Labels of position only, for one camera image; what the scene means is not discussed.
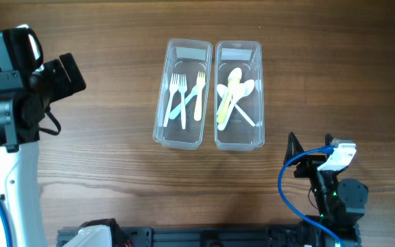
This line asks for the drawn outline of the white plastic spoon thick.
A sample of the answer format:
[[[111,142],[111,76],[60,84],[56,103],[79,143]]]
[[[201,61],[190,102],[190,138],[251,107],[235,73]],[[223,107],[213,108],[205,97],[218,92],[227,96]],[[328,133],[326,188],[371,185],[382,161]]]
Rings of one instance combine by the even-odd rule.
[[[218,130],[222,131],[226,128],[230,115],[235,107],[235,104],[244,96],[246,91],[245,84],[240,83],[230,90],[230,103],[226,110],[225,117],[221,123],[218,124]]]

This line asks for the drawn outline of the white plastic spoon slim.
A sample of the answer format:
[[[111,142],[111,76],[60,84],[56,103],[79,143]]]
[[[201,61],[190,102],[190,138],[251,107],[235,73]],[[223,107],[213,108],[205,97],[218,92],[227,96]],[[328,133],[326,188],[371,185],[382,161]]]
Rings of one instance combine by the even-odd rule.
[[[223,99],[228,93],[228,87],[224,84],[217,85],[217,94]]]

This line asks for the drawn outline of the yellow plastic spoon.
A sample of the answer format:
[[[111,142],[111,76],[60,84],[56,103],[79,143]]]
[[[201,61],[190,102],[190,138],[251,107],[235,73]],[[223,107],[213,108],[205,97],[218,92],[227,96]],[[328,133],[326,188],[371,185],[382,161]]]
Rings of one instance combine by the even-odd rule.
[[[222,102],[217,109],[217,123],[222,123],[226,118],[226,112],[232,97],[231,88],[238,85],[242,76],[242,71],[239,67],[233,69],[228,76],[228,90],[222,96]]]

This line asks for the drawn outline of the white fork thick handle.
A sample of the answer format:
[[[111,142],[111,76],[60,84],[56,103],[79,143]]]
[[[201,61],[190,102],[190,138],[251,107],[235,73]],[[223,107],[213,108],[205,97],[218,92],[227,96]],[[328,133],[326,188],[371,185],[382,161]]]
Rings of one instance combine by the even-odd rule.
[[[198,93],[198,86],[195,85],[191,92],[185,97],[184,99],[184,103],[185,105],[187,105]],[[181,103],[179,103],[173,110],[171,110],[170,114],[169,114],[169,118],[170,119],[175,119],[181,112]]]

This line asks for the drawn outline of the white plastic fork large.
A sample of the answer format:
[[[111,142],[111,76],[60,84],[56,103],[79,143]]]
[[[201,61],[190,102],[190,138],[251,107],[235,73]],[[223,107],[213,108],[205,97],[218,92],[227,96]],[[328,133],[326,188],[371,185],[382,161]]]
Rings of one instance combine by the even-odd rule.
[[[186,112],[185,112],[185,93],[187,92],[187,77],[185,74],[180,74],[179,88],[181,96],[181,126],[184,130],[186,128]]]

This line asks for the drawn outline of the yellow plastic fork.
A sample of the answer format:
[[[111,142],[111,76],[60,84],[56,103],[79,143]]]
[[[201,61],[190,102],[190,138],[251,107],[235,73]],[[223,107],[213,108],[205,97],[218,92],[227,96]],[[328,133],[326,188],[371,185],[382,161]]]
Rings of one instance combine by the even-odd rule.
[[[197,86],[197,97],[195,102],[194,120],[200,121],[202,119],[202,91],[206,84],[205,72],[199,72],[197,75],[196,86]]]

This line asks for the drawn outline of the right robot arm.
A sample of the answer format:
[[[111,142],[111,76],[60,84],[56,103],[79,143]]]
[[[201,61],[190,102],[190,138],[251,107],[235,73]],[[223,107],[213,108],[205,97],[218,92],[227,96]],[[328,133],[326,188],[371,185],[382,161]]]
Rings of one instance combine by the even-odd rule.
[[[365,215],[368,187],[353,178],[338,179],[357,152],[351,140],[325,136],[325,146],[304,150],[293,132],[288,134],[287,151],[278,175],[278,192],[283,202],[301,221],[283,232],[288,246],[361,246],[358,221]],[[283,175],[294,166],[295,178],[310,181],[318,216],[305,215],[283,192]]]

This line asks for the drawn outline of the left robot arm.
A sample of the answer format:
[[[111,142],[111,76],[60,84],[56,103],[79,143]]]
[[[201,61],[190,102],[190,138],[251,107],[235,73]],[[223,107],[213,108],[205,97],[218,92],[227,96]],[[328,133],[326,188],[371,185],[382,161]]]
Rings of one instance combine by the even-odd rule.
[[[83,91],[72,54],[45,62],[28,26],[0,31],[0,246],[45,246],[38,189],[40,122]]]

